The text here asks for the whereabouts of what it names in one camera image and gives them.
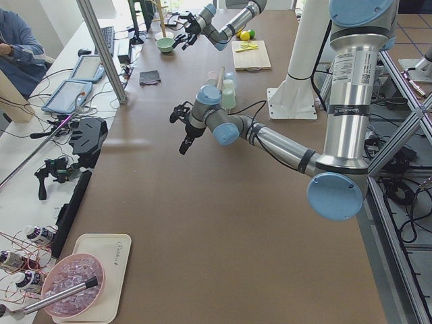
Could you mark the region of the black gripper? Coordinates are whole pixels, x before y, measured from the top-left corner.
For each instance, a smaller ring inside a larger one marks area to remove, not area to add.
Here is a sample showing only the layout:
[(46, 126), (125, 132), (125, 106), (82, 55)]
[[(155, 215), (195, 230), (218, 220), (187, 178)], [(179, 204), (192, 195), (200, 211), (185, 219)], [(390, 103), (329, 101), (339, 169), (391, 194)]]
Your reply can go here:
[(198, 35), (201, 33), (201, 26), (198, 23), (196, 16), (189, 12), (183, 11), (179, 14), (179, 19), (185, 20), (184, 33), (179, 34), (174, 38), (173, 48), (176, 48), (179, 44), (182, 45), (182, 50), (186, 50), (189, 46), (192, 46), (198, 39)]
[(204, 134), (205, 125), (192, 115), (192, 108), (187, 107), (185, 103), (174, 107), (173, 112), (169, 116), (171, 124), (174, 124), (178, 120), (185, 124), (186, 135), (179, 148), (180, 154), (185, 155), (192, 146), (194, 139)]

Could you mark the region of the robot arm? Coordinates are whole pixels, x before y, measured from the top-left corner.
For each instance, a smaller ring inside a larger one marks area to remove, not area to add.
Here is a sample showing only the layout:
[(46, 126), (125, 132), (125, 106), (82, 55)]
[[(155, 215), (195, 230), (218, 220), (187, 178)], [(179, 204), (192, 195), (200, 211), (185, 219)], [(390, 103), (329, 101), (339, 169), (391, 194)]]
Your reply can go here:
[(286, 79), (268, 90), (273, 119), (315, 119), (313, 75), (325, 45), (335, 52), (327, 128), (322, 153), (260, 124), (229, 114), (215, 86), (200, 88), (190, 108), (177, 106), (170, 122), (181, 121), (186, 136), (180, 152), (210, 130), (226, 146), (243, 138), (290, 169), (310, 176), (307, 199), (321, 216), (345, 220), (357, 214), (367, 191), (362, 157), (379, 52), (396, 37), (397, 1), (307, 1), (294, 41)]
[(173, 48), (183, 43), (182, 50), (186, 50), (187, 47), (192, 46), (197, 41), (199, 35), (204, 35), (218, 51), (222, 51), (237, 32), (264, 11), (266, 4), (267, 1), (249, 1), (236, 16), (219, 30), (212, 25), (212, 19), (216, 14), (216, 7), (213, 4), (206, 5), (198, 13), (185, 11), (179, 15), (180, 19), (186, 21), (184, 33), (174, 38)]

